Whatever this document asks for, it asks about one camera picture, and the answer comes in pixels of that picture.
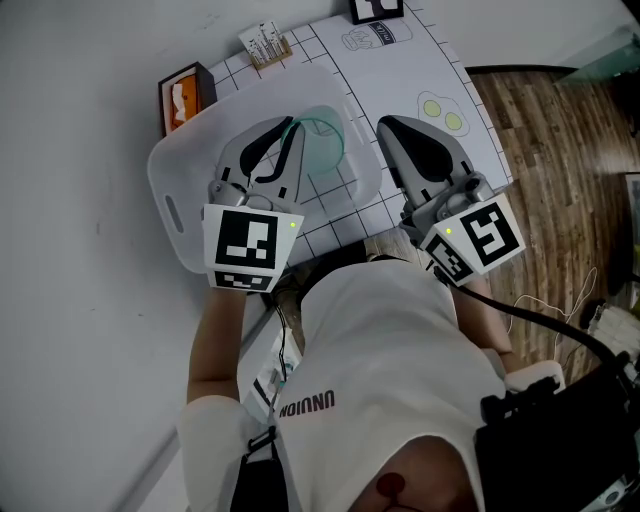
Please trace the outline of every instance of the green rim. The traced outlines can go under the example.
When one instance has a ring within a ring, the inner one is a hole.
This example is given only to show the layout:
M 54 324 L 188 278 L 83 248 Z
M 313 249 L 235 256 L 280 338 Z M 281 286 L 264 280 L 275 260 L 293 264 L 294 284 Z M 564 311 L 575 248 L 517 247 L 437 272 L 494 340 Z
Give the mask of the green rim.
M 287 135 L 289 134 L 289 130 L 291 130 L 291 128 L 293 128 L 294 125 L 300 124 L 304 121 L 314 121 L 316 123 L 322 123 L 324 125 L 327 125 L 336 133 L 336 135 L 340 139 L 340 146 L 342 146 L 342 151 L 340 152 L 340 158 L 338 158 L 338 161 L 333 166 L 328 167 L 327 169 L 323 169 L 322 171 L 316 171 L 314 174 L 322 174 L 322 173 L 331 171 L 332 169 L 337 167 L 340 164 L 340 162 L 342 162 L 342 158 L 344 157 L 344 137 L 342 136 L 340 131 L 336 129 L 335 126 L 333 126 L 331 123 L 328 123 L 324 119 L 318 119 L 316 117 L 301 117 L 300 119 L 294 119 L 293 121 L 291 121 L 291 124 L 289 124 L 289 126 L 285 128 L 284 133 L 282 134 L 282 137 L 280 137 L 280 147 L 282 147 L 282 143 L 284 142 L 284 139 L 287 138 Z

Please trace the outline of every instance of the white t-shirt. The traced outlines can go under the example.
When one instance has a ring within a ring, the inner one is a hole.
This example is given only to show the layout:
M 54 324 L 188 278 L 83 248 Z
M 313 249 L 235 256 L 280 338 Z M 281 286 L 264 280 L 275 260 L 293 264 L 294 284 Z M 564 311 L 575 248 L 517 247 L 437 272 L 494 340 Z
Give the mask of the white t-shirt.
M 458 450 L 484 510 L 473 436 L 480 400 L 505 387 L 458 330 L 448 289 L 402 261 L 352 265 L 309 292 L 302 327 L 304 357 L 274 416 L 302 510 L 348 510 L 391 456 L 425 435 Z M 240 458 L 264 430 L 229 398 L 185 407 L 178 434 L 192 512 L 229 510 Z

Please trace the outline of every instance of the white cable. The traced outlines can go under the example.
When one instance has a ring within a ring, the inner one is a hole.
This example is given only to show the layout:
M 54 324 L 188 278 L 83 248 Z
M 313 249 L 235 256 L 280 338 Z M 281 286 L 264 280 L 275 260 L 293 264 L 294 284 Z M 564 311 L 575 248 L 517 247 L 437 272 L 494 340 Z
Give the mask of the white cable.
M 584 293 L 585 289 L 587 288 L 587 283 L 589 282 L 589 277 L 591 277 L 591 274 L 594 274 L 593 276 L 593 283 L 591 283 L 591 288 L 589 288 L 589 291 L 587 292 L 587 294 L 582 297 L 582 294 Z M 531 295 L 520 295 L 520 297 L 518 297 L 516 299 L 516 301 L 513 303 L 513 307 L 516 307 L 518 305 L 518 302 L 520 302 L 521 299 L 531 299 L 534 300 L 536 302 L 539 302 L 540 304 L 542 304 L 543 306 L 548 307 L 549 309 L 553 309 L 554 311 L 557 311 L 558 313 L 560 313 L 566 320 L 565 323 L 568 324 L 571 321 L 571 318 L 573 317 L 573 315 L 576 313 L 576 311 L 578 311 L 580 309 L 580 307 L 582 306 L 582 304 L 584 303 L 585 300 L 587 300 L 587 298 L 589 297 L 589 295 L 591 295 L 591 292 L 593 291 L 593 289 L 596 286 L 596 281 L 598 279 L 598 269 L 596 267 L 592 267 L 591 270 L 589 270 L 589 273 L 587 274 L 587 277 L 584 280 L 584 284 L 582 285 L 582 289 L 580 290 L 580 293 L 578 294 L 578 297 L 576 297 L 576 304 L 575 306 L 571 309 L 570 313 L 565 313 L 564 311 L 562 311 L 560 308 L 557 308 L 555 306 L 551 306 L 549 304 L 547 304 L 545 301 L 538 299 L 537 297 L 533 297 Z M 507 334 L 509 334 L 511 332 L 511 328 L 513 327 L 513 315 L 510 315 L 509 317 L 509 329 L 507 330 Z M 553 340 L 553 360 L 556 360 L 556 350 L 558 348 L 558 337 L 560 336 L 560 333 L 556 334 L 556 337 Z

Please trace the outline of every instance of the person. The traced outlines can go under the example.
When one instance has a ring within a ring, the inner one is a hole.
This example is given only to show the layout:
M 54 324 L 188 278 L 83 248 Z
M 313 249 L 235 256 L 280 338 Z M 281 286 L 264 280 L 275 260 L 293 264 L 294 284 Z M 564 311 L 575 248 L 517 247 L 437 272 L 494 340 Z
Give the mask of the person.
M 467 286 L 490 296 L 482 278 Z M 273 413 L 300 509 L 484 510 L 480 400 L 502 398 L 505 372 L 522 368 L 498 312 L 393 258 L 321 264 L 301 295 L 304 356 Z M 195 336 L 178 425 L 192 512 L 230 510 L 265 431 L 239 403 L 244 305 L 212 290 Z

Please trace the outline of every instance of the wooden floor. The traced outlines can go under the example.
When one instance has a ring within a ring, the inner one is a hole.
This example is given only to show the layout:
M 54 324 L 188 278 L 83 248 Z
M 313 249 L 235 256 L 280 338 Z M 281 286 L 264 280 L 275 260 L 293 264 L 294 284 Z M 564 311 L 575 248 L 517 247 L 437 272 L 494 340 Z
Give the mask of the wooden floor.
M 640 172 L 640 152 L 607 86 L 554 85 L 560 77 L 517 72 L 472 79 L 504 146 L 514 177 L 507 195 L 527 243 L 521 255 L 489 274 L 494 297 L 513 303 L 529 294 L 570 311 L 592 267 L 598 270 L 592 297 L 607 297 L 611 253 L 621 237 L 630 236 L 622 174 Z M 404 254 L 424 266 L 424 257 L 406 242 L 395 230 L 368 240 L 367 249 Z M 302 269 L 298 281 L 308 272 Z M 304 349 L 292 293 L 283 292 L 278 302 Z M 519 306 L 554 314 L 527 299 Z M 529 363 L 553 358 L 554 338 L 542 327 L 514 320 L 514 349 Z M 559 341 L 556 359 L 565 365 L 568 381 L 593 367 L 584 349 Z

